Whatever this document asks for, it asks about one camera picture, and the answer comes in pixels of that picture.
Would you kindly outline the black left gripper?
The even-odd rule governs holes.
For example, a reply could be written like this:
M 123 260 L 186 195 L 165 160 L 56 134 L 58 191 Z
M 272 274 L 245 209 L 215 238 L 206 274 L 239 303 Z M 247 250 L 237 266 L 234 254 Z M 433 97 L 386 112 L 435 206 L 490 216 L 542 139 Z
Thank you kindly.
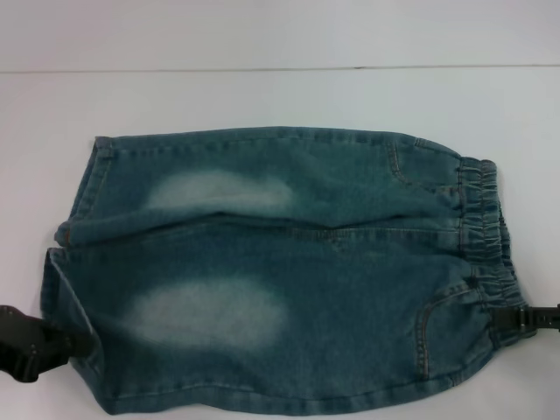
M 17 382 L 36 382 L 69 358 L 87 358 L 94 350 L 95 338 L 88 329 L 72 327 L 62 333 L 43 319 L 1 306 L 1 370 Z

